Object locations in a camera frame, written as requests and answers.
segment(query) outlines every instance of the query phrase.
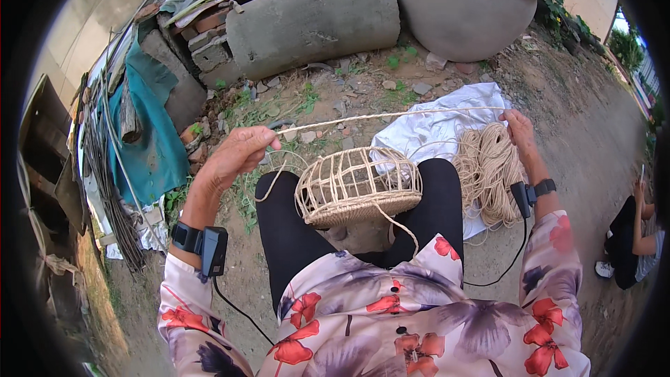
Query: concrete pipe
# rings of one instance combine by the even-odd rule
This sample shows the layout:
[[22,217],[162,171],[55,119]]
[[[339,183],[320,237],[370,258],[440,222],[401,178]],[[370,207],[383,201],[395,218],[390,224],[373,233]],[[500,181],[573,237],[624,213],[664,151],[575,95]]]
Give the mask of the concrete pipe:
[[397,0],[252,0],[228,13],[238,67],[260,80],[307,63],[394,46]]
[[470,63],[510,45],[531,23],[537,0],[398,0],[414,37],[450,61]]

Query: black pants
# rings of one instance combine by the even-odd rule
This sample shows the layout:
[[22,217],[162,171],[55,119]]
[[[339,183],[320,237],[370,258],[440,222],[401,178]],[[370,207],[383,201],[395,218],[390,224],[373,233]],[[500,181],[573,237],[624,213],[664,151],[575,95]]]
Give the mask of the black pants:
[[[463,217],[461,214],[460,181],[454,166],[434,158],[419,164],[423,179],[423,196],[419,204],[395,216],[410,229],[419,241],[419,250],[440,233],[463,259]],[[274,172],[262,176],[256,184],[256,198],[270,188]],[[270,195],[256,205],[261,241],[270,274],[272,306],[277,311],[281,295],[292,278],[321,256],[337,249],[314,228],[305,224],[297,213],[293,194],[298,177],[282,172]],[[414,241],[406,231],[396,227],[395,241],[384,252],[357,255],[361,260],[380,268],[391,268],[414,255]]]
[[610,224],[612,237],[605,241],[610,264],[615,269],[616,284],[623,290],[637,283],[638,256],[632,253],[632,233],[635,222],[635,198],[628,197],[623,208]]

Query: red flower print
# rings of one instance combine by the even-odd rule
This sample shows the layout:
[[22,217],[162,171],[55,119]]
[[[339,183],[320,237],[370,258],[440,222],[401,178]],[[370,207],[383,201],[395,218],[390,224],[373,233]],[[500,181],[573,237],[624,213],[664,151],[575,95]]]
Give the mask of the red flower print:
[[558,218],[558,225],[551,229],[549,240],[553,242],[553,248],[563,254],[572,251],[572,229],[570,228],[570,219],[566,215]]
[[184,310],[181,306],[177,306],[176,310],[168,310],[161,316],[163,320],[169,320],[165,325],[167,327],[191,327],[199,331],[206,332],[208,327],[202,324],[202,316],[196,315],[190,311]]
[[319,321],[315,320],[277,342],[277,345],[273,346],[267,353],[267,355],[270,355],[272,350],[277,348],[277,351],[275,352],[275,360],[280,362],[280,366],[277,367],[275,376],[280,373],[281,364],[284,362],[289,365],[296,365],[300,362],[311,360],[314,352],[312,352],[310,348],[305,348],[302,343],[298,342],[298,340],[318,334]]
[[444,336],[434,332],[426,333],[423,342],[419,343],[419,334],[413,333],[401,336],[393,344],[396,355],[405,354],[407,375],[419,370],[423,377],[433,377],[440,370],[431,355],[441,357],[444,354]]
[[367,311],[376,311],[376,310],[383,310],[380,314],[382,313],[399,313],[400,310],[402,311],[409,311],[403,307],[400,307],[400,296],[397,294],[394,295],[385,295],[378,301],[375,301],[374,303],[368,304],[365,306],[365,309]]
[[556,370],[567,367],[567,361],[565,361],[563,353],[556,345],[556,342],[551,339],[551,336],[541,326],[536,325],[529,330],[523,336],[523,341],[527,345],[536,343],[540,346],[523,363],[526,366],[528,374],[546,375],[551,365],[551,357],[554,358],[554,367],[556,367]]
[[533,317],[549,335],[553,333],[553,324],[563,326],[563,311],[560,308],[554,308],[556,304],[551,298],[542,298],[533,305]]
[[440,256],[447,256],[451,254],[452,260],[459,260],[460,257],[456,253],[456,250],[452,247],[452,245],[449,244],[447,239],[443,238],[441,234],[438,234],[435,237],[435,251],[440,255]]
[[295,326],[296,329],[300,329],[303,316],[305,316],[305,322],[312,321],[314,318],[314,309],[316,308],[316,303],[320,299],[320,295],[316,293],[309,293],[296,300],[296,302],[291,307],[291,310],[297,311],[297,313],[291,314],[291,324]]

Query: teal tarp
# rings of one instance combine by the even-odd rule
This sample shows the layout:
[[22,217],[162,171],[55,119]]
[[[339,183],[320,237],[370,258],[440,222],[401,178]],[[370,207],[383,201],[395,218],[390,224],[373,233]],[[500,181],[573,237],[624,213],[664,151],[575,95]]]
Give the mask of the teal tarp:
[[[149,205],[166,191],[185,185],[190,168],[186,149],[164,107],[178,80],[163,63],[139,48],[137,36],[133,39],[125,63],[125,75],[142,125],[142,135],[137,142],[122,143],[119,152],[139,202]],[[120,137],[121,131],[121,90],[122,86],[119,86],[109,99],[109,110],[117,137]],[[111,140],[108,146],[114,184],[121,192],[121,197],[128,204],[134,205]]]

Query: black wrist strap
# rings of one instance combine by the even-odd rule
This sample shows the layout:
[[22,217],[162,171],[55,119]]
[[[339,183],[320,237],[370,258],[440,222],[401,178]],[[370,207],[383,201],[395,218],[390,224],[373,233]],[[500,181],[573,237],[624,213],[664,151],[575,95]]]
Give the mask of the black wrist strap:
[[537,198],[542,195],[556,191],[556,184],[553,179],[541,180],[536,186],[526,185],[528,204],[532,207],[537,202]]
[[182,222],[177,222],[172,227],[172,244],[187,252],[200,253],[202,230],[191,228]]

